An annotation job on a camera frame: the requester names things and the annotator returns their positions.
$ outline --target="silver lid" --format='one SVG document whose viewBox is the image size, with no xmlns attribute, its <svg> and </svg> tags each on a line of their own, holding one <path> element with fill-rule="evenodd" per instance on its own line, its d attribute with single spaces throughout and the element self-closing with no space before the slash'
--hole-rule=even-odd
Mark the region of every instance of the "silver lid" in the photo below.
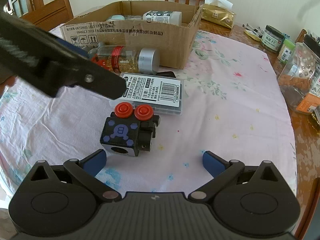
<svg viewBox="0 0 320 240">
<path fill-rule="evenodd" d="M 157 49 L 143 48 L 139 54 L 139 71 L 142 74 L 155 75 L 159 70 L 160 53 Z"/>
</svg>

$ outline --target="white floor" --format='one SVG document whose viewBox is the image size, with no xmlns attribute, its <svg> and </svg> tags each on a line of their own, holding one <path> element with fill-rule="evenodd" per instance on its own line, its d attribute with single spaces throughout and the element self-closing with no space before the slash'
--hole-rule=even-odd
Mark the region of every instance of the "white floor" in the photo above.
<svg viewBox="0 0 320 240">
<path fill-rule="evenodd" d="M 8 209 L 9 202 L 10 202 L 10 198 L 7 196 L 4 190 L 0 187 L 0 208 Z"/>
</svg>

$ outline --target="red button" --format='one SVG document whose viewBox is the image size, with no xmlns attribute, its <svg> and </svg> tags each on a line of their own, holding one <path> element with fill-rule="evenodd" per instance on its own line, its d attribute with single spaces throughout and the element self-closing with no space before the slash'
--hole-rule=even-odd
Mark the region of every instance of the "red button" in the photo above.
<svg viewBox="0 0 320 240">
<path fill-rule="evenodd" d="M 153 109 L 149 105 L 140 105 L 134 110 L 134 115 L 140 121 L 147 121 L 153 117 Z"/>
<path fill-rule="evenodd" d="M 115 107 L 115 114 L 119 118 L 128 118 L 132 112 L 132 105 L 128 102 L 119 103 Z"/>
</svg>

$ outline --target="tablecloth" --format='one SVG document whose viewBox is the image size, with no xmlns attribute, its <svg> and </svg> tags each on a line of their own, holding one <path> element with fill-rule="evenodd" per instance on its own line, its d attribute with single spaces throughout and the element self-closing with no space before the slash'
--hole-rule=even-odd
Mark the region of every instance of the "tablecloth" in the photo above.
<svg viewBox="0 0 320 240">
<path fill-rule="evenodd" d="M 161 115 L 150 152 L 107 153 L 99 180 L 122 195 L 188 195 L 212 179 L 202 165 L 210 150 L 246 165 L 271 160 L 296 193 L 293 129 L 264 52 L 198 31 L 185 69 L 173 71 L 184 80 L 183 114 Z M 102 148 L 100 134 L 112 111 L 109 99 L 81 87 L 49 98 L 18 79 L 0 100 L 0 185 L 12 195 L 37 160 L 62 164 Z"/>
</svg>

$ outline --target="tissue pack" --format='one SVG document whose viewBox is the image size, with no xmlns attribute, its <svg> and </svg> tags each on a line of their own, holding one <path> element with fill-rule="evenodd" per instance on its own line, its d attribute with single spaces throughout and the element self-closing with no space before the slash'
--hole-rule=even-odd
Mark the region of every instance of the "tissue pack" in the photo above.
<svg viewBox="0 0 320 240">
<path fill-rule="evenodd" d="M 232 29 L 236 18 L 235 13 L 212 4 L 203 4 L 202 8 L 201 19 Z"/>
</svg>

